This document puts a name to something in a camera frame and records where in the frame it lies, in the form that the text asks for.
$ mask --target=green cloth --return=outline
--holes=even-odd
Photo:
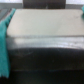
[[[6,30],[14,13],[15,9],[12,9],[10,15],[0,22],[0,77],[8,78],[10,74],[10,62],[6,48]]]

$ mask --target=teal fabric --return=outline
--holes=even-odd
[[[10,62],[6,48],[6,30],[14,13],[15,9],[12,9],[10,15],[0,22],[0,77],[8,78],[10,74]]]
[[[83,11],[83,13],[84,13],[84,6],[82,7],[82,11]]]

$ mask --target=white surface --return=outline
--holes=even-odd
[[[7,29],[10,37],[84,36],[81,10],[17,10]]]

